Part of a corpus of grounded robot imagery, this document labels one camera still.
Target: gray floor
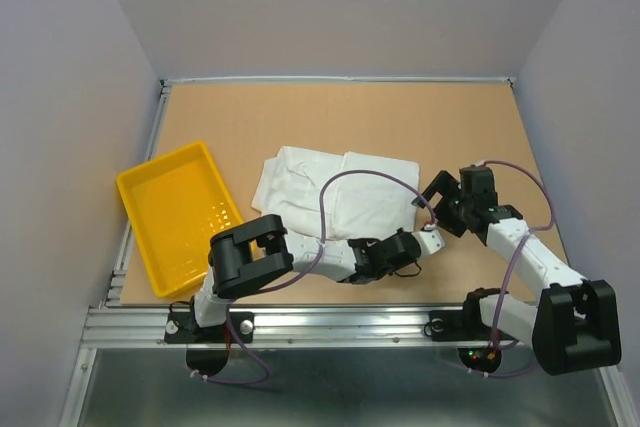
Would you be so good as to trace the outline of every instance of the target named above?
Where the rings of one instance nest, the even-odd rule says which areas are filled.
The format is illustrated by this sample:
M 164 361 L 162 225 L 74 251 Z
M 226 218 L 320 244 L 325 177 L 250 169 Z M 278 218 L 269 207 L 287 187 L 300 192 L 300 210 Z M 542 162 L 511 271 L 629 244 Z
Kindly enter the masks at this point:
M 274 377 L 256 387 L 189 378 L 181 350 L 102 351 L 85 426 L 607 426 L 615 425 L 595 372 L 482 379 L 448 364 L 453 349 L 263 352 Z M 505 353 L 501 370 L 530 353 Z M 240 354 L 233 373 L 255 368 Z

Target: white cloth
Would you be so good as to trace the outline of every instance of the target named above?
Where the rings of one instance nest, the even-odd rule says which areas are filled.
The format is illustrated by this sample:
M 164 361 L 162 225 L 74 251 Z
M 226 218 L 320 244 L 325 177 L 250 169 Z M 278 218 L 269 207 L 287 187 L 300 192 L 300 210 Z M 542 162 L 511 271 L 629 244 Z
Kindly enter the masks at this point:
M 282 147 L 264 163 L 252 207 L 262 215 L 278 214 L 285 227 L 320 237 L 319 195 L 335 174 L 367 169 L 384 172 L 418 188 L 420 167 L 415 162 L 347 152 L 327 154 L 297 147 Z M 397 229 L 413 230 L 415 195 L 381 177 L 354 174 L 327 189 L 325 209 L 329 240 L 386 238 Z

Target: yellow plastic bin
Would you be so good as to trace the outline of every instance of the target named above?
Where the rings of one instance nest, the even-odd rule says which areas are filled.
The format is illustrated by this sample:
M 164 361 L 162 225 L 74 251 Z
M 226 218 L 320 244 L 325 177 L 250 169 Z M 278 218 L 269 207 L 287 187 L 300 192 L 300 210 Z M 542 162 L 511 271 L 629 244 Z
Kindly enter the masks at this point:
M 201 283 L 211 237 L 242 223 L 204 142 L 122 172 L 117 184 L 158 297 Z

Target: white wall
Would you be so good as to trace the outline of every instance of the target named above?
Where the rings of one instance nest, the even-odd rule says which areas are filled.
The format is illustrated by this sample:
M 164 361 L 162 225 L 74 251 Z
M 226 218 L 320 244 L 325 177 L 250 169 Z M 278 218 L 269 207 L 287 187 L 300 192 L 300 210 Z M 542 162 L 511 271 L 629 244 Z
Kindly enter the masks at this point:
M 572 265 L 617 291 L 640 402 L 640 0 L 563 0 L 516 82 Z
M 516 74 L 560 0 L 120 0 L 163 78 Z
M 0 0 L 0 425 L 57 424 L 157 78 L 117 0 Z

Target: table surface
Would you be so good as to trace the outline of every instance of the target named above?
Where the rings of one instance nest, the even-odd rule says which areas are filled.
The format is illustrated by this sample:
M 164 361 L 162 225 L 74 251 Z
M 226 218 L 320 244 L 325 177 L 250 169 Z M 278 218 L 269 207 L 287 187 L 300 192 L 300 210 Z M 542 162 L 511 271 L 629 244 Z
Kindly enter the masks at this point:
M 353 83 L 202 84 L 172 88 L 156 155 L 196 140 L 206 142 L 245 220 L 259 212 L 251 200 L 267 158 L 290 145 L 335 154 L 347 151 L 420 164 L 423 189 L 441 169 L 457 173 L 481 159 L 515 162 L 537 173 L 510 87 L 506 84 Z M 500 203 L 513 204 L 530 225 L 548 222 L 537 187 L 522 174 L 496 166 Z M 416 225 L 427 218 L 419 211 Z M 422 262 L 416 278 L 387 277 L 344 285 L 309 275 L 278 292 L 240 299 L 245 304 L 459 303 L 478 287 L 499 287 L 506 262 L 472 234 L 443 234 L 447 247 Z M 540 235 L 564 259 L 555 229 Z M 517 277 L 510 292 L 533 300 Z M 166 304 L 152 290 L 133 246 L 120 301 Z

